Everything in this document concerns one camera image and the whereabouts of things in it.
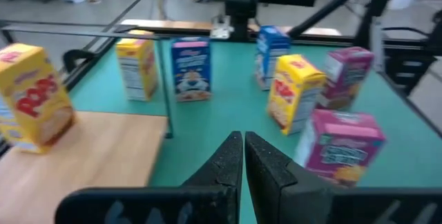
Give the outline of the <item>green table mat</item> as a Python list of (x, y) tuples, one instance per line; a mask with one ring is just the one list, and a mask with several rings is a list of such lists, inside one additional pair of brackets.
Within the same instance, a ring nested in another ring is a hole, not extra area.
[[(176, 185), (202, 164), (232, 131), (255, 131), (287, 155), (297, 136), (285, 136), (266, 112), (268, 95), (253, 78), (253, 44), (215, 42), (211, 46), (210, 100), (177, 102), (162, 93), (148, 103), (126, 99), (116, 53), (107, 52), (71, 91), (77, 109), (115, 113), (171, 114), (173, 137), (161, 149), (153, 185)], [(353, 109), (371, 114), (387, 137), (361, 185), (442, 187), (442, 138), (372, 72)]]

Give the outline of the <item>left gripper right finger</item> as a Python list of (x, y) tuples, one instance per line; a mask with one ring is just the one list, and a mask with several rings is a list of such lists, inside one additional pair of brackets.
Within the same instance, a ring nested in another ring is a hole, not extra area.
[(326, 224), (332, 186), (260, 137), (245, 133), (247, 182), (258, 224)]

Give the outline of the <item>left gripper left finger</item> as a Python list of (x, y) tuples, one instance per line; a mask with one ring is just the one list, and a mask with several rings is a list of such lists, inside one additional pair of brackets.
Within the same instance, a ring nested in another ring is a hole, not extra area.
[(239, 224), (242, 190), (243, 139), (231, 132), (213, 155), (183, 183), (208, 198), (193, 199), (185, 224)]

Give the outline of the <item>black metal shelf frame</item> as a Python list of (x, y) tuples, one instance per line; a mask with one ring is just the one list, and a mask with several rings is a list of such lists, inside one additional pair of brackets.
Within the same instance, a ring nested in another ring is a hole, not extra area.
[[(105, 60), (105, 57), (112, 55), (111, 48), (115, 45), (118, 39), (134, 37), (136, 35), (130, 35), (130, 30), (150, 30), (147, 27), (141, 27), (136, 25), (118, 25), (116, 29), (110, 32), (97, 32), (86, 30), (43, 30), (38, 28), (23, 27), (23, 26), (11, 26), (0, 21), (0, 34), (8, 44), (16, 42), (16, 39), (12, 36), (14, 32), (25, 32), (34, 34), (45, 35), (63, 35), (63, 36), (75, 36), (75, 37), (94, 37), (104, 38), (105, 44), (103, 44), (97, 52), (95, 52), (95, 58), (90, 60), (78, 59), (76, 61), (77, 67), (71, 73), (67, 73), (67, 77), (64, 79), (64, 84), (69, 93), (73, 96), (78, 96), (80, 93), (84, 93), (86, 96), (91, 96), (93, 92), (97, 91), (97, 87), (93, 87), (93, 80), (98, 78), (99, 65)], [(171, 120), (171, 107), (170, 97), (167, 85), (167, 78), (164, 65), (164, 49), (163, 44), (167, 39), (164, 35), (147, 35), (145, 39), (152, 39), (155, 41), (155, 50), (158, 53), (157, 64), (160, 67), (160, 86), (162, 87), (162, 107), (164, 111), (164, 117), (167, 119), (167, 128), (165, 138), (170, 139), (173, 137), (173, 122)]]

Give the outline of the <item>black frame clamp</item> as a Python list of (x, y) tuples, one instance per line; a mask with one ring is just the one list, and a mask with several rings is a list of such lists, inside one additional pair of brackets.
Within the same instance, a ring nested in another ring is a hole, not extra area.
[(80, 50), (80, 49), (72, 49), (72, 50), (69, 50), (63, 54), (62, 60), (63, 60), (64, 68), (66, 69), (66, 72), (71, 73), (77, 67), (76, 61), (78, 59), (90, 60), (93, 58), (95, 58), (95, 54), (90, 51)]

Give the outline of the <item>yellow Corn Pops box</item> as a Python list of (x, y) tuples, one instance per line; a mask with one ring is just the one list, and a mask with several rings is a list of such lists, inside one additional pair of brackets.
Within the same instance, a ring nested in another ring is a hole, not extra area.
[(68, 92), (44, 48), (0, 50), (0, 133), (25, 152), (46, 153), (75, 121)]
[(278, 58), (267, 111), (283, 134), (288, 136), (305, 127), (325, 81), (326, 74), (302, 55)]
[(116, 52), (128, 99), (148, 102), (158, 84), (155, 41), (121, 38)]

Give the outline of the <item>blue Frosted Flakes box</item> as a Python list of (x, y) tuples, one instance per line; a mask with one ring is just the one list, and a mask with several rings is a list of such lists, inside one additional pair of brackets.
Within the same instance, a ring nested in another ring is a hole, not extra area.
[(171, 63), (178, 102), (211, 98), (211, 40), (208, 37), (173, 39)]
[(291, 40), (285, 32), (275, 26), (261, 26), (256, 44), (255, 76), (260, 88), (268, 91), (276, 62), (280, 56), (289, 53)]

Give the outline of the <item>pink Raisin Bran box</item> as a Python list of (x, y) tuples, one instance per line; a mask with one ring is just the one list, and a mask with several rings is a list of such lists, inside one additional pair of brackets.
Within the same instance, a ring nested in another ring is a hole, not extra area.
[(353, 46), (328, 52), (324, 72), (326, 82), (318, 98), (318, 108), (349, 109), (369, 73), (374, 54)]
[(343, 187), (353, 187), (386, 143), (374, 117), (315, 109), (294, 154), (294, 162)]

